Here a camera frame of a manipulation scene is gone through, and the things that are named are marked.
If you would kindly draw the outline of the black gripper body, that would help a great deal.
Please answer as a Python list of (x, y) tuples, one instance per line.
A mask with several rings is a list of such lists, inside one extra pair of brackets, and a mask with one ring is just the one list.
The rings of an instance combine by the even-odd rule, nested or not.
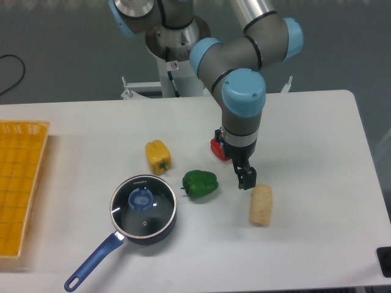
[(239, 136), (226, 129), (217, 129), (214, 132), (214, 140), (220, 144), (224, 158), (231, 159), (236, 168), (250, 168), (249, 159), (255, 150), (257, 131)]

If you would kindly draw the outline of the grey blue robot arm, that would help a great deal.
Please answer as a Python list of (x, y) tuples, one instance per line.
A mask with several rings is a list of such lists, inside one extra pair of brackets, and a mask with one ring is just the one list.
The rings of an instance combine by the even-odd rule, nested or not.
[(163, 97), (199, 96), (208, 90), (222, 111), (215, 132), (231, 159), (240, 189), (256, 185), (254, 152), (266, 83), (260, 70), (298, 54), (304, 42), (300, 25), (282, 18), (270, 1), (232, 1), (243, 36), (223, 44), (194, 13), (192, 1), (109, 1), (124, 35), (144, 33), (159, 71)]

